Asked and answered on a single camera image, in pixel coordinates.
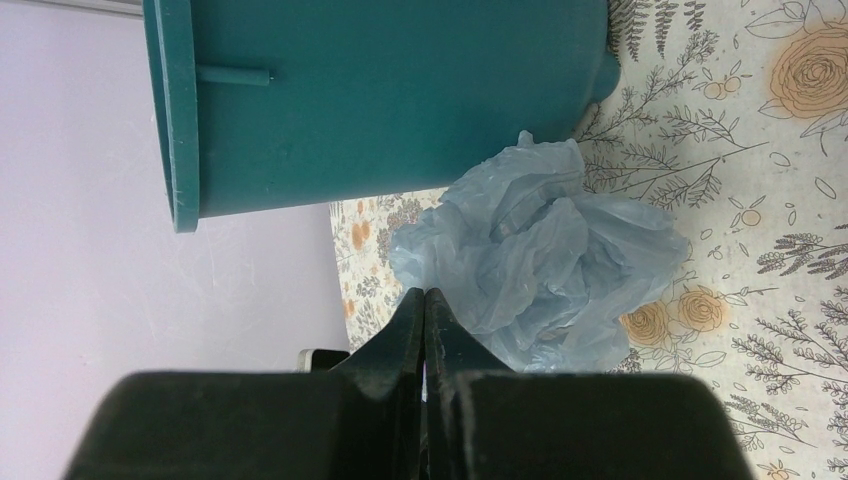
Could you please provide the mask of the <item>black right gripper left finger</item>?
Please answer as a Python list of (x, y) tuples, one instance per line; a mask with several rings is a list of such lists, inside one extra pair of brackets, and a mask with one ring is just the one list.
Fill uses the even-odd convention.
[(424, 294), (309, 373), (144, 371), (103, 398), (69, 479), (396, 479), (418, 460)]

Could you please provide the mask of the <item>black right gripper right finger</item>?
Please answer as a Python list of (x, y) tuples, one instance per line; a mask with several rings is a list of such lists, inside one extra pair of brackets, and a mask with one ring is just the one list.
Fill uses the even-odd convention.
[(432, 479), (747, 479), (707, 386), (677, 374), (520, 374), (424, 297)]

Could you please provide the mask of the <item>light blue plastic trash bag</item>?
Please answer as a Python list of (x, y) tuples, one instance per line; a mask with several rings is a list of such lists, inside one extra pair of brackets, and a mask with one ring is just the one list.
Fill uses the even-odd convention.
[(518, 372), (602, 372), (630, 341), (621, 317), (658, 300), (688, 243), (672, 215), (584, 186), (576, 142), (515, 145), (398, 227), (388, 262), (438, 289), (458, 323)]

